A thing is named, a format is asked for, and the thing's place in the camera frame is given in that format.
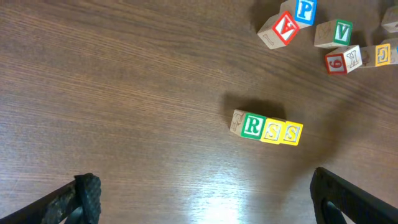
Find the red number 6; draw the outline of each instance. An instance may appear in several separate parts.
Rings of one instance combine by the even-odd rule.
[[[333,61],[333,64],[332,62],[329,62],[329,65],[332,66],[333,68],[340,68],[343,65],[343,63],[341,62],[341,60],[337,59]]]

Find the row of blocks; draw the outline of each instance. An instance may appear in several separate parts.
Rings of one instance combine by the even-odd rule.
[[[328,73],[347,74],[356,68],[380,67],[398,64],[398,38],[388,39],[379,45],[340,47],[325,55]]]
[[[270,49],[285,47],[300,29],[313,25],[316,11],[317,0],[287,0],[257,34]],[[386,11],[381,25],[388,32],[398,32],[398,6]],[[353,23],[341,19],[319,24],[314,46],[326,49],[348,46],[352,31]]]
[[[280,12],[272,16],[258,32],[270,48],[284,47],[297,32],[312,26],[317,0],[288,0],[280,5]],[[388,32],[398,32],[398,6],[390,7],[381,24]],[[398,64],[398,39],[389,39],[380,45],[359,48],[349,46],[353,23],[341,19],[317,25],[314,46],[338,49],[325,55],[329,74],[347,74],[356,68]]]
[[[297,146],[303,124],[235,110],[229,130],[243,138]]]

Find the wooden block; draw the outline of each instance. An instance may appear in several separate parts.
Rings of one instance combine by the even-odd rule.
[[[243,138],[260,140],[266,117],[235,110],[229,130]]]
[[[361,47],[362,66],[360,68],[379,67],[391,62],[390,44]]]
[[[317,25],[314,46],[326,49],[348,46],[352,31],[352,22],[341,19],[324,22]]]
[[[390,33],[398,32],[398,6],[392,6],[384,14],[381,26]]]
[[[287,0],[280,5],[279,12],[289,11],[300,29],[313,25],[317,12],[317,0]]]
[[[325,55],[328,73],[347,74],[362,65],[359,45],[340,47]]]
[[[286,121],[285,128],[285,134],[284,137],[280,140],[280,143],[288,144],[291,146],[298,145],[301,137],[301,132],[303,131],[303,124]]]
[[[270,49],[277,49],[288,45],[299,29],[286,11],[270,17],[257,34]]]
[[[285,121],[267,118],[260,141],[272,144],[280,144],[285,135]]]
[[[390,65],[398,65],[398,38],[384,40],[381,44],[390,44]]]

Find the blue block face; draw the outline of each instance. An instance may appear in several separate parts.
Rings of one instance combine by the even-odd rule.
[[[317,11],[317,0],[297,0],[294,20],[313,25]]]

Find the green block face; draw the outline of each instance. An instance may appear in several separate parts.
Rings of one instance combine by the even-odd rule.
[[[241,134],[242,137],[260,140],[266,119],[265,116],[251,113],[246,114]]]
[[[338,19],[336,22],[335,37],[333,38],[334,43],[349,45],[351,39],[351,33],[353,31],[353,23]]]

